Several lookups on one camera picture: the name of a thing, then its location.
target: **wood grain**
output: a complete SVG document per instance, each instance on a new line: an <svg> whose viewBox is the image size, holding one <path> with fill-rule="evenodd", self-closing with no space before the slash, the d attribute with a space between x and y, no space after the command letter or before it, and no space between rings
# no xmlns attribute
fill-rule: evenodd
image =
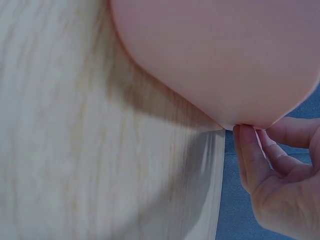
<svg viewBox="0 0 320 240"><path fill-rule="evenodd" d="M0 239L212 240L225 132L129 60L106 2L0 1Z"/></svg>

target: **white wooden board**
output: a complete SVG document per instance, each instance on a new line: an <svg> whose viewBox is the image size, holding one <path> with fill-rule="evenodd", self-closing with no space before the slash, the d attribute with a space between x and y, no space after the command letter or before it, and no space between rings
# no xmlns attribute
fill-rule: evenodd
<svg viewBox="0 0 320 240"><path fill-rule="evenodd" d="M130 62L106 3L0 0L0 239L212 240L224 130Z"/></svg>

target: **pink object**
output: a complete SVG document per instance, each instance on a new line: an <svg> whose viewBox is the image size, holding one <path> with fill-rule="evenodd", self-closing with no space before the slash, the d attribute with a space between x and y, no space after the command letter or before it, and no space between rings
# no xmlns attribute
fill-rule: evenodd
<svg viewBox="0 0 320 240"><path fill-rule="evenodd" d="M319 0L111 0L128 53L224 128L266 129L320 76Z"/></svg>

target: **pink rubber surface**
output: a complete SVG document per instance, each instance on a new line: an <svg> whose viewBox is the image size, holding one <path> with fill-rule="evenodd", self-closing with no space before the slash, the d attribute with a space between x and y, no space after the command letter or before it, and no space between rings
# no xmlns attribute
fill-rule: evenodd
<svg viewBox="0 0 320 240"><path fill-rule="evenodd" d="M319 0L111 0L138 65L227 130L265 129L320 75Z"/></svg>

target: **blue fabric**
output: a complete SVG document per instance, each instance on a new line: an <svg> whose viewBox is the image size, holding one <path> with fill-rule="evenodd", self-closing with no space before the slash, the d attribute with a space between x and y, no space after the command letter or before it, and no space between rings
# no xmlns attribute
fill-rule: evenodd
<svg viewBox="0 0 320 240"><path fill-rule="evenodd" d="M320 118L320 86L288 116ZM305 163L310 163L307 149L282 146L285 151ZM288 240L290 238L265 230L255 220L250 197L242 188L233 134L226 132L224 170L216 240Z"/></svg>

